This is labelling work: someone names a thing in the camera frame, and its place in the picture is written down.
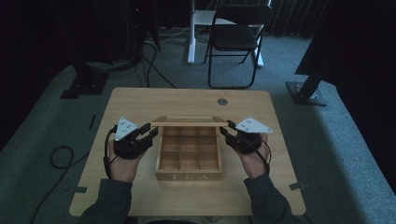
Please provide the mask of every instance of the chair leg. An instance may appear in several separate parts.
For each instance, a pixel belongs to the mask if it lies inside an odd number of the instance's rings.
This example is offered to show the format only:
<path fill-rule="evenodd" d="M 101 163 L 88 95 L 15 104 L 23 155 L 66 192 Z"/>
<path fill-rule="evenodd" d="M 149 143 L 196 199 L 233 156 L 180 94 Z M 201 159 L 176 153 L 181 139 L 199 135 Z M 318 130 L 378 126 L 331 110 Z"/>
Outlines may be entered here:
<path fill-rule="evenodd" d="M 210 37 L 209 37 L 209 40 L 207 40 L 207 46 L 206 46 L 206 53 L 205 53 L 204 63 L 206 63 L 207 52 L 209 51 L 210 41 L 211 40 L 210 40 Z"/>
<path fill-rule="evenodd" d="M 209 46 L 209 44 L 208 44 L 207 49 L 209 49 L 209 69 L 207 70 L 207 85 L 209 85 L 210 88 L 214 89 L 214 87 L 212 86 L 212 82 L 210 81 L 211 75 L 212 75 L 212 49 L 213 49 L 213 46 L 212 45 Z"/>
<path fill-rule="evenodd" d="M 242 60 L 242 62 L 241 62 L 241 63 L 244 63 L 244 62 L 245 62 L 245 60 L 247 59 L 247 57 L 248 57 L 249 53 L 250 53 L 250 51 L 248 51 L 248 52 L 247 52 L 247 54 L 246 54 L 246 55 L 245 55 L 245 57 L 244 57 L 244 60 Z"/>
<path fill-rule="evenodd" d="M 254 78 L 256 77 L 256 70 L 257 70 L 257 65 L 259 64 L 259 56 L 260 56 L 260 51 L 262 49 L 262 37 L 259 40 L 259 46 L 257 47 L 257 55 L 256 55 L 256 60 L 254 61 L 254 69 L 253 69 L 253 76 L 251 77 L 251 81 L 250 84 L 247 85 L 247 87 L 250 87 L 253 82 L 254 82 Z"/>

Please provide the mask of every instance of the black chair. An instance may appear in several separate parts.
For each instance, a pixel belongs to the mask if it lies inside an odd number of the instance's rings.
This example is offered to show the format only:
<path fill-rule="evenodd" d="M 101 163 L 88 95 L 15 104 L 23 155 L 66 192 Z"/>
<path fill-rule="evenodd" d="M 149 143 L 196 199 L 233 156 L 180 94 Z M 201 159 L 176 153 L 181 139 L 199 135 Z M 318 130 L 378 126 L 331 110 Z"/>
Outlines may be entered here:
<path fill-rule="evenodd" d="M 273 17 L 273 10 L 266 5 L 225 5 L 219 7 L 213 17 L 209 40 L 207 43 L 206 58 L 209 57 L 208 85 L 212 89 L 247 89 L 256 76 L 257 64 L 262 47 L 262 34 L 264 28 L 268 26 Z M 223 19 L 234 24 L 219 24 L 218 20 Z M 246 54 L 213 54 L 213 48 L 218 51 L 246 51 Z M 212 57 L 213 56 L 245 56 L 241 63 L 245 61 L 250 52 L 257 50 L 254 61 L 253 75 L 251 81 L 246 86 L 213 86 L 211 83 Z"/>

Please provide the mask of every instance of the white triangular marker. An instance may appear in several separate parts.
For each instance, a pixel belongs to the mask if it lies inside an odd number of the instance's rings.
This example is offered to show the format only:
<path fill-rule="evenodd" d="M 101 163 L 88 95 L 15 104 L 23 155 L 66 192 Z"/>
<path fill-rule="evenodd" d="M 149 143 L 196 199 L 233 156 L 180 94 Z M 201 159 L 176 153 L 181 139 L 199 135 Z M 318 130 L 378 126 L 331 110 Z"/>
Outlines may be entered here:
<path fill-rule="evenodd" d="M 273 129 L 265 126 L 257 120 L 247 117 L 242 122 L 236 124 L 235 128 L 245 133 L 272 133 Z"/>
<path fill-rule="evenodd" d="M 114 140 L 120 141 L 123 137 L 125 137 L 126 135 L 130 134 L 131 132 L 133 132 L 138 128 L 139 127 L 137 126 L 137 124 L 132 123 L 128 119 L 120 117 L 119 125 L 116 131 L 116 137 L 114 138 Z"/>

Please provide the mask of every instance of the compartment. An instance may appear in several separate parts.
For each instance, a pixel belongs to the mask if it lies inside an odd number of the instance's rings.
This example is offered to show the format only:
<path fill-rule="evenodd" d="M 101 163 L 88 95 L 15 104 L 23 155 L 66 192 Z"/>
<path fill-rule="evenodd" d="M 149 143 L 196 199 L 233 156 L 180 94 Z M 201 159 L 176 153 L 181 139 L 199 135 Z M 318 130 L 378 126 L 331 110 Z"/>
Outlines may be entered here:
<path fill-rule="evenodd" d="M 162 151 L 179 151 L 180 137 L 179 136 L 163 136 Z"/>
<path fill-rule="evenodd" d="M 196 136 L 198 135 L 197 127 L 180 127 L 180 135 L 182 136 Z"/>
<path fill-rule="evenodd" d="M 161 152 L 160 169 L 177 171 L 180 165 L 179 157 L 180 156 L 178 152 L 170 152 L 170 151 Z"/>
<path fill-rule="evenodd" d="M 216 127 L 200 127 L 198 128 L 199 135 L 216 135 Z"/>
<path fill-rule="evenodd" d="M 180 152 L 180 170 L 199 170 L 198 152 Z"/>
<path fill-rule="evenodd" d="M 180 136 L 180 151 L 198 151 L 198 141 L 195 136 Z"/>
<path fill-rule="evenodd" d="M 216 136 L 199 136 L 198 148 L 200 151 L 217 151 L 217 137 Z"/>
<path fill-rule="evenodd" d="M 163 136 L 165 135 L 179 136 L 180 129 L 178 127 L 163 127 Z"/>
<path fill-rule="evenodd" d="M 219 169 L 219 153 L 215 151 L 200 152 L 199 166 L 201 170 Z"/>

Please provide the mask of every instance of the person's arm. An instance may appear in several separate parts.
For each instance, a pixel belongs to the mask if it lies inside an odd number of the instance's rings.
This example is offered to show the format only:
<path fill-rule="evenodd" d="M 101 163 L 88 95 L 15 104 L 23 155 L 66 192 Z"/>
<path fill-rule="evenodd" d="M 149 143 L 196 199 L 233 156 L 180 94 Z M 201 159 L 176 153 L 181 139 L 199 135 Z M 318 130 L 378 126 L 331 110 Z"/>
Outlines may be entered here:
<path fill-rule="evenodd" d="M 262 134 L 262 141 L 267 141 L 266 134 Z M 269 148 L 262 144 L 258 151 L 268 161 Z M 249 177 L 244 183 L 251 200 L 253 223 L 298 223 L 291 213 L 289 202 L 274 187 L 264 161 L 256 153 L 241 154 L 237 151 L 236 153 Z"/>
<path fill-rule="evenodd" d="M 109 157 L 114 155 L 113 142 L 109 142 Z M 137 164 L 144 154 L 134 160 L 117 157 L 110 164 L 111 179 L 102 179 L 98 199 L 87 208 L 78 220 L 78 224 L 111 223 L 122 224 L 131 208 L 131 188 L 136 176 Z"/>

